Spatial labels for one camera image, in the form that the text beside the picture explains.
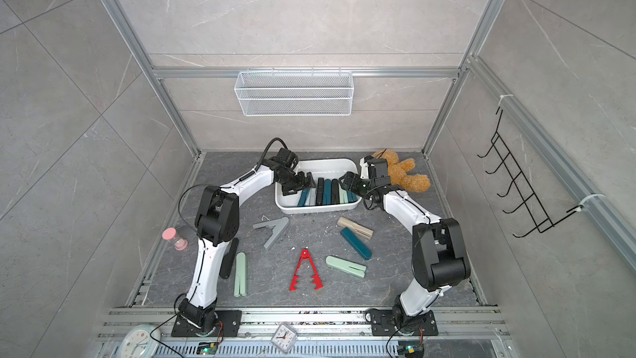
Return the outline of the dark teal pliers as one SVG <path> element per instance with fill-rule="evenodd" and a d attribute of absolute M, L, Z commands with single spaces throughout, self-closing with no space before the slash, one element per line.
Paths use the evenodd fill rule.
<path fill-rule="evenodd" d="M 348 202 L 353 203 L 358 200 L 358 197 L 353 192 L 347 192 Z"/>

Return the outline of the light green pliers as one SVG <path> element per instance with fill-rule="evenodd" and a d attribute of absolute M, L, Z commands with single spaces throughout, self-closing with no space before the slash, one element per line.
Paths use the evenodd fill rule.
<path fill-rule="evenodd" d="M 247 256 L 244 252 L 239 252 L 235 258 L 235 297 L 247 295 Z"/>
<path fill-rule="evenodd" d="M 340 190 L 340 204 L 347 204 L 348 202 L 348 193 L 345 190 Z"/>
<path fill-rule="evenodd" d="M 329 268 L 336 269 L 348 275 L 355 276 L 356 278 L 364 278 L 367 268 L 364 265 L 360 265 L 348 260 L 343 260 L 334 256 L 326 257 L 326 265 Z"/>

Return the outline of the grey pliers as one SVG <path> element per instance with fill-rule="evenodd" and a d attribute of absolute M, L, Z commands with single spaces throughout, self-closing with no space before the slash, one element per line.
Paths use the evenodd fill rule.
<path fill-rule="evenodd" d="M 308 194 L 308 205 L 314 207 L 316 205 L 316 188 L 312 188 Z"/>
<path fill-rule="evenodd" d="M 285 216 L 276 220 L 268 220 L 265 222 L 254 224 L 253 228 L 255 230 L 269 229 L 272 231 L 272 235 L 264 244 L 265 250 L 270 250 L 273 245 L 283 237 L 289 225 L 290 220 Z"/>

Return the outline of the beige wooden pliers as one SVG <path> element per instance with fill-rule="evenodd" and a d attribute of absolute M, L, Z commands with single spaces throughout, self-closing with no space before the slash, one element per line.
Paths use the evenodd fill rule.
<path fill-rule="evenodd" d="M 337 225 L 351 230 L 358 237 L 362 237 L 367 240 L 370 240 L 373 237 L 374 232 L 371 229 L 366 228 L 362 225 L 359 225 L 358 223 L 355 223 L 354 221 L 349 220 L 347 218 L 340 217 L 339 220 L 337 221 Z"/>

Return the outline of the dark teal pliers floor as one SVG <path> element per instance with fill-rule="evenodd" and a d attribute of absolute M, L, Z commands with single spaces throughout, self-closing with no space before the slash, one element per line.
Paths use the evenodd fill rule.
<path fill-rule="evenodd" d="M 352 230 L 343 228 L 341 235 L 364 260 L 370 260 L 372 258 L 370 248 L 368 248 Z"/>

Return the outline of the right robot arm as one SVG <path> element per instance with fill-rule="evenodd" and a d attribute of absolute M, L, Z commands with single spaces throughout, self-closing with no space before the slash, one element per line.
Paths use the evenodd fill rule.
<path fill-rule="evenodd" d="M 434 215 L 392 184 L 385 159 L 364 157 L 362 173 L 346 172 L 341 189 L 362 198 L 370 209 L 395 217 L 412 235 L 412 275 L 407 289 L 395 299 L 389 323 L 392 334 L 412 334 L 432 321 L 432 305 L 452 287 L 470 277 L 460 224 Z"/>

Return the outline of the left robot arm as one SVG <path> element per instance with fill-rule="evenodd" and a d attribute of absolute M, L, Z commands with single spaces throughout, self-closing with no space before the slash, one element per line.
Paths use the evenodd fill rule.
<path fill-rule="evenodd" d="M 239 209 L 251 196 L 278 183 L 286 194 L 311 187 L 311 179 L 297 172 L 298 156 L 282 147 L 277 155 L 260 157 L 238 179 L 221 186 L 207 185 L 194 220 L 198 251 L 190 288 L 178 306 L 181 318 L 199 336 L 208 336 L 218 323 L 217 284 L 225 252 L 239 230 Z"/>

